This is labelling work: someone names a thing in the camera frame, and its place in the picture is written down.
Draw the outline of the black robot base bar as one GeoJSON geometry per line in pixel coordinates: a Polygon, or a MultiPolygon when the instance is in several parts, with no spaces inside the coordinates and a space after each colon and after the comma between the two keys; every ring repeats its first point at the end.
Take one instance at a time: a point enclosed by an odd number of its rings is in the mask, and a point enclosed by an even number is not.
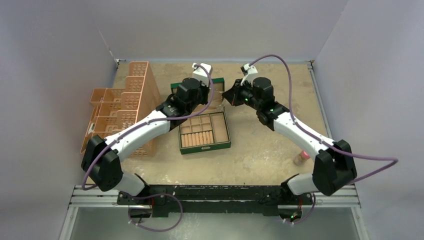
{"type": "Polygon", "coordinates": [[[119,205],[151,207],[153,218],[166,218],[170,213],[208,213],[262,214],[298,219],[302,207],[313,202],[311,194],[294,195],[283,184],[147,184],[135,175],[130,182],[120,182],[114,189],[119,192],[119,205]]]}

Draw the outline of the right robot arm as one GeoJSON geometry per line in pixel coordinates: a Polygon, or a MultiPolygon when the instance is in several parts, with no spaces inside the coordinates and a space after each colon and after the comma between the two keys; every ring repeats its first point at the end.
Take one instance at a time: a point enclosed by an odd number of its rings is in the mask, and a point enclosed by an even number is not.
{"type": "Polygon", "coordinates": [[[301,194],[309,192],[331,196],[357,178],[354,158],[349,155],[351,146],[345,140],[336,142],[325,136],[315,139],[304,132],[313,130],[301,121],[294,121],[290,110],[275,100],[274,87],[268,78],[258,77],[252,83],[237,79],[222,97],[232,106],[253,108],[259,122],[290,139],[313,159],[311,173],[294,175],[282,183],[280,196],[284,202],[292,204],[301,194]]]}

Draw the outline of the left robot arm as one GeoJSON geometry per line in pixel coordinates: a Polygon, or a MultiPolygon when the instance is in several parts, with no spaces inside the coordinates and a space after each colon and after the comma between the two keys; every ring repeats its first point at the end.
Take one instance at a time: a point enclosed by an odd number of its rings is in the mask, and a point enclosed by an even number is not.
{"type": "Polygon", "coordinates": [[[149,199],[146,183],[135,174],[123,171],[121,163],[150,140],[198,116],[200,112],[195,112],[195,108],[199,105],[207,108],[212,102],[210,89],[213,85],[208,75],[185,78],[177,86],[176,93],[169,95],[139,122],[106,138],[93,136],[87,143],[81,163],[85,172],[82,189],[89,190],[86,184],[91,179],[103,192],[119,190],[129,194],[138,205],[146,203],[149,199]]]}

